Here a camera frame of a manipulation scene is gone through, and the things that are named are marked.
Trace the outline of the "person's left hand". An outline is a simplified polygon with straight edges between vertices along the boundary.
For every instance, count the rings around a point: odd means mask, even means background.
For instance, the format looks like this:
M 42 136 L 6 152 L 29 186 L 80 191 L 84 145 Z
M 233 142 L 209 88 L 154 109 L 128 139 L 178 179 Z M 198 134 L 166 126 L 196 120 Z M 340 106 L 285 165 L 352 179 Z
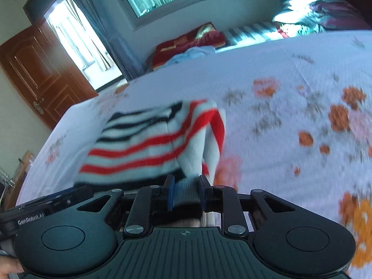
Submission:
M 0 256 L 0 277 L 7 279 L 10 273 L 23 273 L 24 269 L 19 260 L 9 256 Z

